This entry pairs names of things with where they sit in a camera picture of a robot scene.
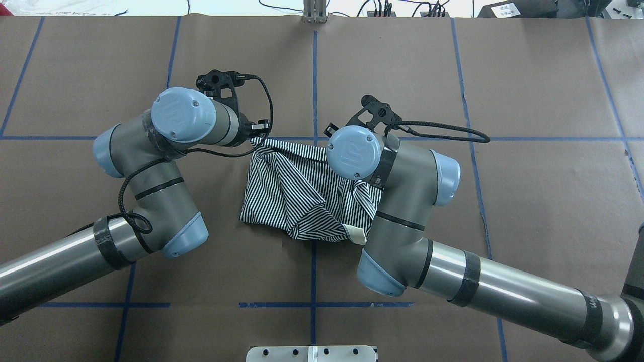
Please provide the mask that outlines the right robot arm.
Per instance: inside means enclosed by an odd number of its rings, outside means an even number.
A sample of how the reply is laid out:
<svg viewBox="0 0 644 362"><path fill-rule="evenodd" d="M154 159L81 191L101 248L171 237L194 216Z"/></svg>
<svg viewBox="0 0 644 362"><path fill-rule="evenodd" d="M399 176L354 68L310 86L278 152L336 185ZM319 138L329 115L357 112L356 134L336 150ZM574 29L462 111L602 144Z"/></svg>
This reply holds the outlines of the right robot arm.
<svg viewBox="0 0 644 362"><path fill-rule="evenodd" d="M431 208L457 192L457 160L360 123L329 124L324 133L335 174L382 190L357 266L363 286L391 297L413 287L584 349L594 360L642 361L642 238L618 296L564 286L425 237Z"/></svg>

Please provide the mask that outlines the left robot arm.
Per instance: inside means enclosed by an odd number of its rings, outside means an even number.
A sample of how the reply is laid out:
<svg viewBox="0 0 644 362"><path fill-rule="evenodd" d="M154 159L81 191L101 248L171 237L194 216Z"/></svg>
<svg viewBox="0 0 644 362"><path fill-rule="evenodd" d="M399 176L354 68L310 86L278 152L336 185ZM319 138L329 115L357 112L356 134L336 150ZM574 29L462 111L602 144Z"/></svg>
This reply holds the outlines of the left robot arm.
<svg viewBox="0 0 644 362"><path fill-rule="evenodd" d="M171 87L142 115L99 135L97 164L123 179L119 213L2 265L2 325L147 255L173 259L202 245L209 233L176 160L200 144L236 147L266 137L273 122L273 115L250 122L235 95Z"/></svg>

